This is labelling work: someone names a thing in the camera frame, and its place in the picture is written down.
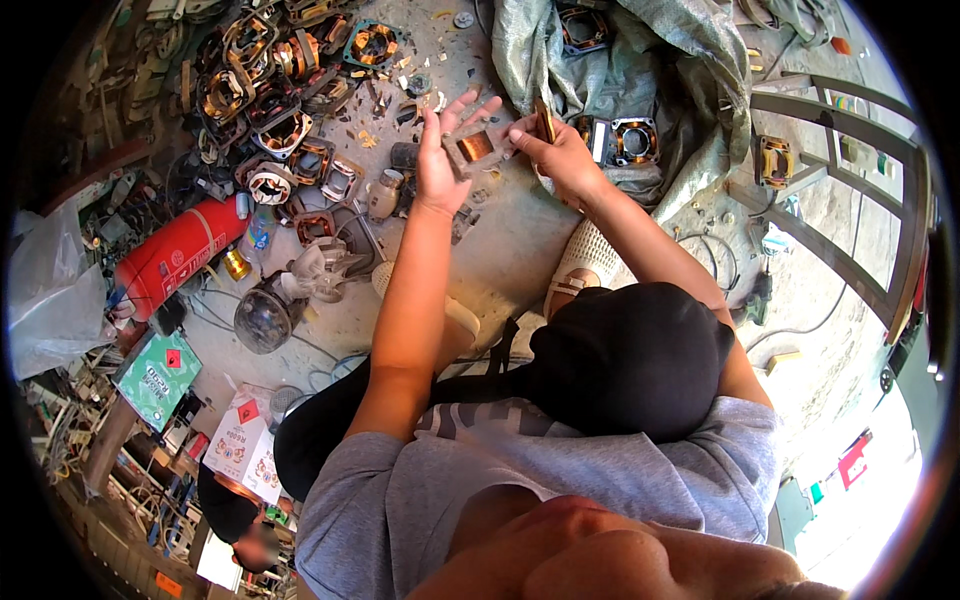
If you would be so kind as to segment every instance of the red fire extinguisher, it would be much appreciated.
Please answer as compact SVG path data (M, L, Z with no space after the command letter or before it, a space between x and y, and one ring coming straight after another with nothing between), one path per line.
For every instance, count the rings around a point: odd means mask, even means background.
M133 249L113 270L117 289L125 289L133 303L133 319L147 321L246 226L245 219L237 218L233 196L222 203L207 198Z

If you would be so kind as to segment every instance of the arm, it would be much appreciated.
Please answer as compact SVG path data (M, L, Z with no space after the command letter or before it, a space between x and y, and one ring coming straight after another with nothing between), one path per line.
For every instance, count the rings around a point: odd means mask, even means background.
M730 310L713 277L646 211L607 181L577 131L554 119L557 141L550 145L527 133L536 124L536 115L531 116L515 124L510 131L511 141L537 163L541 173L552 177L566 204L583 209L636 279L673 283L733 329ZM735 336L727 364L720 373L717 394L773 408Z
M417 197L373 330L370 383L345 438L375 431L409 442L426 409L444 331L450 228L470 190L469 181L454 179L440 138L456 128L476 96L464 94L439 118L432 110L424 113ZM489 116L500 104L499 98L489 100L464 125Z

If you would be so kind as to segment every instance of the metal frame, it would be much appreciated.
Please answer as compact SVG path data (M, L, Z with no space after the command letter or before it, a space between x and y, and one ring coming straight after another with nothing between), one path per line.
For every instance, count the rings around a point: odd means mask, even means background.
M867 102L888 108L914 123L917 123L917 117L910 107L899 100L862 85L820 75L803 73L786 75L783 79L755 85L750 108L803 119L823 126L827 133L828 158L800 153L800 161L807 167L798 173L777 197L785 198L829 176L863 192L900 219L900 239L893 273L890 276L890 285L884 288L826 236L780 206L772 204L767 191L759 187L746 187L731 182L730 196L750 208L766 209L764 216L827 263L876 313L887 327L887 344L893 344L909 319L910 307L924 265L926 233L932 214L930 171L926 151L914 141L893 130L848 110L834 107L829 102L828 90L862 98ZM816 88L819 100L807 100L778 93L808 87ZM903 164L902 201L841 164L839 132L859 139Z

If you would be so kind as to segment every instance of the white plastic sheet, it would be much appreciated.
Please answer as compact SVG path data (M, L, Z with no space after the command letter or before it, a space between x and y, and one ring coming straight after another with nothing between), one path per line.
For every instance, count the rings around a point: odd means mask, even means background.
M77 205L70 201L37 223L13 253L7 281L13 375L62 367L112 342L104 319L107 285L100 267L86 268Z

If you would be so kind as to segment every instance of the white mesh shoe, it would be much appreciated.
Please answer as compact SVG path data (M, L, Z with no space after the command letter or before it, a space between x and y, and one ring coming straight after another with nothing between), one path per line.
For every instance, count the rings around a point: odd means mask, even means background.
M390 277L393 273L394 261L392 260L381 263L377 265L376 269L373 269L373 273L370 275L371 283L373 284L373 289L376 290L376 294L380 298L386 296L387 286L390 285ZM468 308L450 296L445 296L444 313L447 317L453 319L464 329L469 331L473 335L474 340L476 339L477 335L480 333L480 320Z
M582 279L571 277L569 274L576 269L587 269L596 273L601 287L608 287L613 276L620 270L623 260L616 253L600 229L589 219L584 219L570 236L566 243L564 257L560 259L560 266L553 274L550 287L543 301L543 316L549 315L550 300L554 292L561 292L576 296L587 284Z

